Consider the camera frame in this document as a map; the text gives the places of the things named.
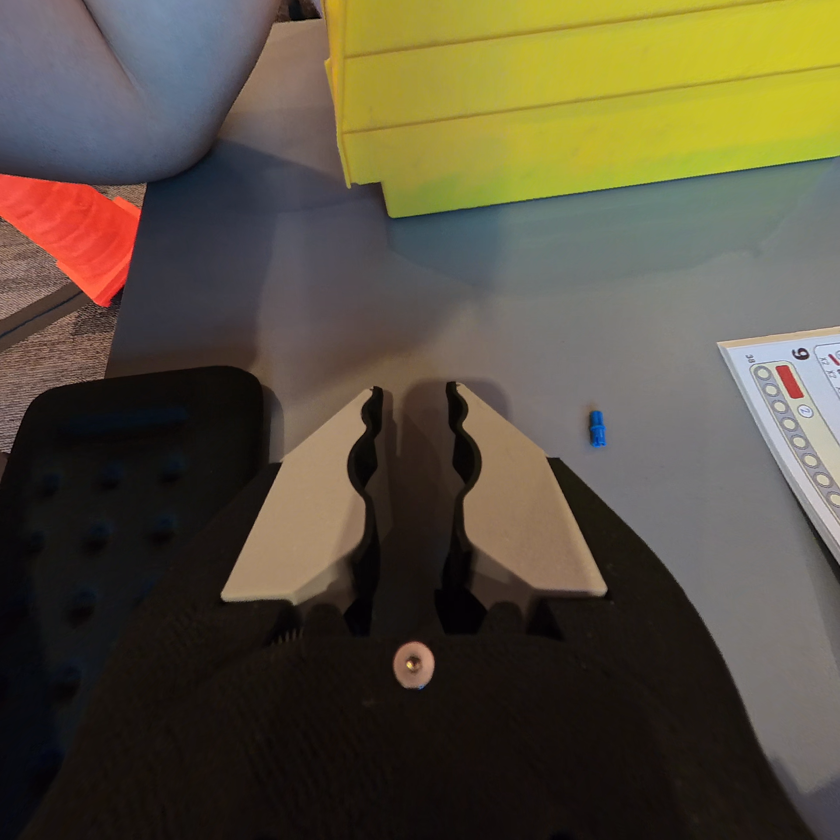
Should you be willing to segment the grey desk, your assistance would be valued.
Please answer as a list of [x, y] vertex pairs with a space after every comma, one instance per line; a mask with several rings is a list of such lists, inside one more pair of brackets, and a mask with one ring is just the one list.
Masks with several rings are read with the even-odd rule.
[[434, 616], [419, 593], [459, 486], [445, 383], [467, 384], [665, 562], [794, 803], [838, 838], [837, 570], [717, 347], [838, 324], [838, 161], [390, 219], [345, 186], [326, 55], [322, 22], [274, 27], [211, 153], [150, 184], [107, 375], [250, 370], [272, 459], [388, 391], [386, 634]]

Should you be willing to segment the instruction booklet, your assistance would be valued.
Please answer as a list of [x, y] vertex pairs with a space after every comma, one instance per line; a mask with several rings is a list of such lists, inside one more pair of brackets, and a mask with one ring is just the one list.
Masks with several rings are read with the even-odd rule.
[[791, 490], [839, 561], [839, 328], [717, 346]]

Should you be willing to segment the black studded pad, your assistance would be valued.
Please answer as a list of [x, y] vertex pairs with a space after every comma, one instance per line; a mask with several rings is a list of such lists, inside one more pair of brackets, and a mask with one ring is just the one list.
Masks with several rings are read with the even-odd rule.
[[232, 366], [30, 404], [2, 477], [2, 838], [56, 777], [134, 608], [265, 464], [265, 416], [262, 386]]

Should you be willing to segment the orange traffic cone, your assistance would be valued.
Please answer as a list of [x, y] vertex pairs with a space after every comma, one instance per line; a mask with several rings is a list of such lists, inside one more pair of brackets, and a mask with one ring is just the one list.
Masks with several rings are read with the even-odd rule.
[[107, 307], [128, 277], [141, 211], [93, 186], [1, 176], [1, 216]]

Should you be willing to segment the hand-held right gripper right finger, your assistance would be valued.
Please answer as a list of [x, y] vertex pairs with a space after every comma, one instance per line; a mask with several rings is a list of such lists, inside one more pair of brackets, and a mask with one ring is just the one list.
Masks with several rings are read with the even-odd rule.
[[479, 631], [491, 607], [529, 617], [542, 599], [601, 598], [604, 581], [549, 457], [466, 385], [446, 384], [453, 467], [463, 481], [442, 581], [447, 634]]

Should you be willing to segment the yellow plastic bin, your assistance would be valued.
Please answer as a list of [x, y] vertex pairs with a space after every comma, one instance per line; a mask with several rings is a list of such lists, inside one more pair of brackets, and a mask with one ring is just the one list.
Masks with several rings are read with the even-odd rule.
[[322, 2], [391, 217], [838, 155], [838, 1]]

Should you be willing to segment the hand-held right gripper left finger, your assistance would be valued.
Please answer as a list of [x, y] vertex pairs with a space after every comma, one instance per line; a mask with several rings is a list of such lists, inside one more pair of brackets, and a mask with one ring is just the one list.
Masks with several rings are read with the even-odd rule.
[[336, 606], [371, 630], [381, 552], [366, 487], [377, 470], [384, 393], [363, 389], [283, 459], [227, 578], [224, 602]]

